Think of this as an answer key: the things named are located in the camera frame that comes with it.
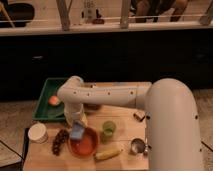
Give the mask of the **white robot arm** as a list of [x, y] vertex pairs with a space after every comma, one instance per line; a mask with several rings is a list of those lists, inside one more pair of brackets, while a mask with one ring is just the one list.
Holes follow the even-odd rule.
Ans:
[[191, 90], [165, 78], [154, 83], [90, 88], [70, 77], [57, 96], [69, 119], [82, 117], [84, 104], [136, 108], [146, 116], [149, 171], [204, 171], [199, 116]]

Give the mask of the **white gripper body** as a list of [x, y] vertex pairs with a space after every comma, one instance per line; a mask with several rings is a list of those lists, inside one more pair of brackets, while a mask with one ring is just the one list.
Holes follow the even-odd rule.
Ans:
[[75, 122], [83, 127], [88, 126], [88, 120], [82, 104], [66, 104], [64, 106], [64, 115], [69, 126]]

